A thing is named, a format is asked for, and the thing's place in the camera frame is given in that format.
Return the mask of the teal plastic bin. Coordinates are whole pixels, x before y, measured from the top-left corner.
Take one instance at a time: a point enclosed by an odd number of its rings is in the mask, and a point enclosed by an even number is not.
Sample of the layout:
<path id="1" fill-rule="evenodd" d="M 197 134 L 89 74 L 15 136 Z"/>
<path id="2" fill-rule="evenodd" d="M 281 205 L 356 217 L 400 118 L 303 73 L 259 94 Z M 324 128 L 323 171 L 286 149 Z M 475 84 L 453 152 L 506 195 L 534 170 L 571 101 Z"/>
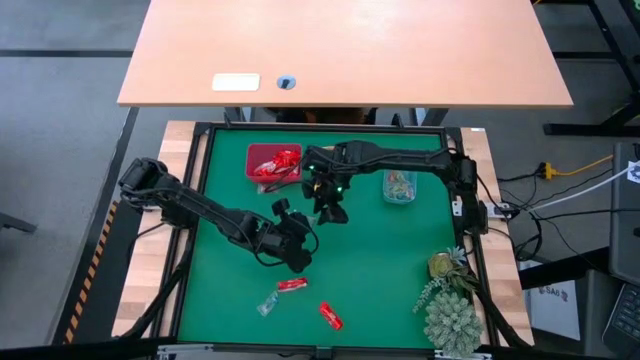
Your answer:
<path id="1" fill-rule="evenodd" d="M 416 198 L 417 192 L 417 174 L 415 172 L 402 171 L 406 182 L 404 184 L 410 184 L 414 190 L 414 198 L 411 201 L 397 201 L 388 197 L 388 189 L 392 184 L 389 184 L 386 180 L 388 173 L 392 170 L 385 170 L 383 175 L 383 186 L 382 186 L 382 194 L 385 201 L 394 203 L 394 204 L 408 204 L 412 202 Z"/>

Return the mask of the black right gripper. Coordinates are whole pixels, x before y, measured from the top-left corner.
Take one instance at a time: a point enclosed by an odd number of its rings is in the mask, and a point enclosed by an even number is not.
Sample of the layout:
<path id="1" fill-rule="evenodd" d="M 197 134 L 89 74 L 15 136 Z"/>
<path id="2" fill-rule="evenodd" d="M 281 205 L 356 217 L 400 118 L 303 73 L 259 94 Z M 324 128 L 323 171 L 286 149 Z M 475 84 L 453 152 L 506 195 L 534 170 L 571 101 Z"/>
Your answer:
<path id="1" fill-rule="evenodd" d="M 334 150 L 323 150 L 309 145 L 303 152 L 301 169 L 308 173 L 302 182 L 302 193 L 305 198 L 314 199 L 314 213 L 320 212 L 319 224 L 346 224 L 349 217 L 337 203 L 327 203 L 325 198 L 343 198 L 344 192 L 350 188 L 353 175 L 353 144 L 341 142 Z"/>

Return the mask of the black stand foot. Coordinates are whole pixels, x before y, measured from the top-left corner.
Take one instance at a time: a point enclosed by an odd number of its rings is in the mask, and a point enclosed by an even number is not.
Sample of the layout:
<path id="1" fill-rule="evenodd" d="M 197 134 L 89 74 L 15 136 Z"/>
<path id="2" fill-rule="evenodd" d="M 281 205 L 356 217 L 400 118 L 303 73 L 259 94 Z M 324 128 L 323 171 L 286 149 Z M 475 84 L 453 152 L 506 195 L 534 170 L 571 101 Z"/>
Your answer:
<path id="1" fill-rule="evenodd" d="M 25 233 L 34 233 L 37 226 L 0 212 L 0 229 L 15 229 Z"/>

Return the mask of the grey cabinet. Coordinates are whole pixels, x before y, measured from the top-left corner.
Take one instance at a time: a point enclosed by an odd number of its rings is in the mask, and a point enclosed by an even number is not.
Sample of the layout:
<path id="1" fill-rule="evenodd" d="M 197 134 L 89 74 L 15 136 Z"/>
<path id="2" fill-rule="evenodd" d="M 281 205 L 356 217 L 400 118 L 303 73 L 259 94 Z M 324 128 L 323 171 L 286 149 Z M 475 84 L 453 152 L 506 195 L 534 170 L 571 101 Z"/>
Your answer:
<path id="1" fill-rule="evenodd" d="M 640 143 L 617 143 L 613 169 L 625 170 L 612 184 L 610 272 L 640 286 Z"/>

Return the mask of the white rectangular pad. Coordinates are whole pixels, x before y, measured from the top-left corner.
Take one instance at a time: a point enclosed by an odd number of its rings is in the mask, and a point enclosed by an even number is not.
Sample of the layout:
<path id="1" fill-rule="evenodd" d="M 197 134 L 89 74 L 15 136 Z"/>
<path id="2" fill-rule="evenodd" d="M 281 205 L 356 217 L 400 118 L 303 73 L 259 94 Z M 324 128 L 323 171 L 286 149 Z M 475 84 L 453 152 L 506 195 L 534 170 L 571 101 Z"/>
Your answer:
<path id="1" fill-rule="evenodd" d="M 255 92 L 260 88 L 261 76 L 257 73 L 216 73 L 212 90 L 217 92 Z"/>

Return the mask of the pale bushy faux plant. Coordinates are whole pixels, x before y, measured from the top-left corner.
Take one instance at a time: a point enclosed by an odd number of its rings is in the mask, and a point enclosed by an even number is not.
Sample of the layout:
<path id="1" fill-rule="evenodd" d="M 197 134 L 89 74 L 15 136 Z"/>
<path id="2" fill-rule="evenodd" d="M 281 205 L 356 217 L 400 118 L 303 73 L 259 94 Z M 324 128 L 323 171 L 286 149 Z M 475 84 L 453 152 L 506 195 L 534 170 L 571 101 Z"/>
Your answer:
<path id="1" fill-rule="evenodd" d="M 440 292 L 426 313 L 424 334 L 445 356 L 465 358 L 481 345 L 483 325 L 466 298 Z"/>

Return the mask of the green table mat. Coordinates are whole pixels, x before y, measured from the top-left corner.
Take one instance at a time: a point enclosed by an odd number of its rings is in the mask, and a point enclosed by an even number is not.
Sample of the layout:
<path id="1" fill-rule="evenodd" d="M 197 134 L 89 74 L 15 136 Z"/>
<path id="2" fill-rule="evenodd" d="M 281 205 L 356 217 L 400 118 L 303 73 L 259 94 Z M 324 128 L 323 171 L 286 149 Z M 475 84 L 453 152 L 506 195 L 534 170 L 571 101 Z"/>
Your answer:
<path id="1" fill-rule="evenodd" d="M 416 198 L 392 204 L 383 173 L 352 179 L 342 202 L 349 221 L 315 228 L 318 250 L 305 288 L 284 293 L 263 317 L 257 306 L 293 278 L 269 257 L 255 258 L 202 221 L 182 308 L 182 341 L 276 345 L 426 348 L 425 317 L 412 307 L 427 282 L 427 261 L 455 242 L 446 187 L 417 177 Z M 332 329 L 319 312 L 327 302 L 344 322 Z"/>

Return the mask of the trailing faux succulent plant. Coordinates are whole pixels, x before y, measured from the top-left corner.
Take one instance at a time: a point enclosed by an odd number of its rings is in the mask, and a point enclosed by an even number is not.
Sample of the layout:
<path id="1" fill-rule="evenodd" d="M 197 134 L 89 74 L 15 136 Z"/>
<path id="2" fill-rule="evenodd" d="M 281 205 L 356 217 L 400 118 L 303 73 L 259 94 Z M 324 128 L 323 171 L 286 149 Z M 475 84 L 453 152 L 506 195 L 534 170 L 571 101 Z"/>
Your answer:
<path id="1" fill-rule="evenodd" d="M 431 295 L 443 290 L 447 287 L 447 280 L 444 277 L 436 277 L 431 279 L 422 289 L 415 304 L 412 307 L 412 312 L 416 314 L 420 309 L 426 306 L 426 302 L 431 298 Z"/>

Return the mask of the orange wooden desk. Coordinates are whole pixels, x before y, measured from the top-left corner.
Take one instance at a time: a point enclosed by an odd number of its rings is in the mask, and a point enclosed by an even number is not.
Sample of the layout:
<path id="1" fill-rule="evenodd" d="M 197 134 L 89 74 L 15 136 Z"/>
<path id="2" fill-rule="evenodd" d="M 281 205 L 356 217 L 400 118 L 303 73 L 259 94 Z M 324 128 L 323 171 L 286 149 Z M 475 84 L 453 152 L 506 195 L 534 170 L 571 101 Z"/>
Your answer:
<path id="1" fill-rule="evenodd" d="M 255 92 L 212 90 L 257 73 Z M 296 78 L 291 90 L 277 87 Z M 572 98 L 529 0 L 151 0 L 122 106 L 543 107 Z"/>

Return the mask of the black keyboard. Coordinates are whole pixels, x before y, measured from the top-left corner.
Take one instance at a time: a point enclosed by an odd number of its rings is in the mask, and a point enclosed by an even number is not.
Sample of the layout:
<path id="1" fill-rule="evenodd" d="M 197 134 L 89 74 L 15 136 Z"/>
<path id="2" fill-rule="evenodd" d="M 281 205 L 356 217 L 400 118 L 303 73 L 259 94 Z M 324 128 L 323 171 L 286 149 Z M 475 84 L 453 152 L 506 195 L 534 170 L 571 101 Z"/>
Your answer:
<path id="1" fill-rule="evenodd" d="M 640 287 L 622 286 L 602 341 L 619 358 L 640 360 Z"/>

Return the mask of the green rosette faux succulent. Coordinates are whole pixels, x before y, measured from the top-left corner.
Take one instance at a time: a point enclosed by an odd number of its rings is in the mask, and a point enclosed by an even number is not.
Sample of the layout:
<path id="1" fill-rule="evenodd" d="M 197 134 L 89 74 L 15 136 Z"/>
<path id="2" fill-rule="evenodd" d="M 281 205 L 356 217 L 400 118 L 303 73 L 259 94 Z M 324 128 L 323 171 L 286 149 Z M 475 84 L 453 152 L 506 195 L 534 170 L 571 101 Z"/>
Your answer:
<path id="1" fill-rule="evenodd" d="M 445 277 L 453 269 L 454 264 L 448 253 L 434 254 L 428 260 L 428 270 L 432 278 Z"/>

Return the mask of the dark spiky faux plant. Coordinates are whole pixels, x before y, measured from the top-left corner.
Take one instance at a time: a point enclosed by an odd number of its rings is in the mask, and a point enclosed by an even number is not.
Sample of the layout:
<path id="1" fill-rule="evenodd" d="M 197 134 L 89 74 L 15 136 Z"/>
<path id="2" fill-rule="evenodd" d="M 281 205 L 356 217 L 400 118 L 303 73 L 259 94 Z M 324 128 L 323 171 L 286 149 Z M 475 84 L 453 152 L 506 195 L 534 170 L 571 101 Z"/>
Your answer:
<path id="1" fill-rule="evenodd" d="M 454 247 L 448 248 L 447 254 L 451 269 L 447 271 L 445 277 L 449 284 L 460 291 L 475 292 L 479 281 L 470 268 L 466 251 L 461 247 Z"/>

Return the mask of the black aluminium table frame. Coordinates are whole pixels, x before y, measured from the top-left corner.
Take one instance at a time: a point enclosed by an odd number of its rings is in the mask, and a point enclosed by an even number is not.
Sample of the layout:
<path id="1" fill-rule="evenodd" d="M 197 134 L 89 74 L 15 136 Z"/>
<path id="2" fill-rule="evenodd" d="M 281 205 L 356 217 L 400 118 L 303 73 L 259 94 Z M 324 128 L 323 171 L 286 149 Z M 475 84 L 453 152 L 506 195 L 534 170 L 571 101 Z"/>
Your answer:
<path id="1" fill-rule="evenodd" d="M 349 139 L 372 141 L 392 148 L 436 149 L 445 144 L 446 133 L 441 128 L 399 129 L 376 126 L 312 126 L 304 124 L 240 124 L 226 127 L 211 123 L 205 133 L 193 141 L 180 180 L 194 186 L 198 192 L 215 201 L 234 208 L 251 210 L 269 215 L 273 197 L 261 195 L 256 186 L 245 176 L 247 149 L 254 143 L 326 144 Z M 178 337 L 182 308 L 193 258 L 195 238 L 202 221 L 186 229 L 189 254 L 184 264 L 177 265 L 166 273 L 165 290 L 175 296 L 172 305 L 175 314 L 170 333 L 181 343 L 205 343 L 221 351 L 266 351 L 284 353 L 316 354 L 328 350 L 336 355 L 354 353 L 406 352 L 429 354 L 433 347 L 426 348 L 381 348 L 320 345 L 276 345 L 251 343 L 221 343 L 182 341 Z"/>

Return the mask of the hazard-striped black floor plate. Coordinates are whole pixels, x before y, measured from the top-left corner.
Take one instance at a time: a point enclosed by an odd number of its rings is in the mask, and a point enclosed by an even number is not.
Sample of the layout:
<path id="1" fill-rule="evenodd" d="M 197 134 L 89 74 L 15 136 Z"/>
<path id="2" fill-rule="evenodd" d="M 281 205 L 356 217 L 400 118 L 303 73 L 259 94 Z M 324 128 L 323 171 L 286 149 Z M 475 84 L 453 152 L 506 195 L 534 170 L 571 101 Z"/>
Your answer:
<path id="1" fill-rule="evenodd" d="M 55 345 L 100 342 L 112 336 L 129 267 L 129 246 L 141 214 L 112 202 L 99 234 L 81 253 L 62 314 L 54 326 Z"/>

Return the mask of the black desk leg frame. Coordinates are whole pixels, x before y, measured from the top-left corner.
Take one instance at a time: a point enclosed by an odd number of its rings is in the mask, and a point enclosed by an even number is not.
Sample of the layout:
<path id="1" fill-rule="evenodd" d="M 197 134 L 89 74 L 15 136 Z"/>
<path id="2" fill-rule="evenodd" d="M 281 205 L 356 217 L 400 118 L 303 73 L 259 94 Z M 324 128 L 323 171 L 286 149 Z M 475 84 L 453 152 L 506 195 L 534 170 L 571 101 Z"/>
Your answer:
<path id="1" fill-rule="evenodd" d="M 556 60 L 607 60 L 621 69 L 631 88 L 629 102 L 597 124 L 546 123 L 544 133 L 549 136 L 640 137 L 640 125 L 630 125 L 640 119 L 640 79 L 632 71 L 631 63 L 640 65 L 640 55 L 627 57 L 619 46 L 595 0 L 536 0 L 535 4 L 586 6 L 607 44 L 607 51 L 553 51 Z"/>

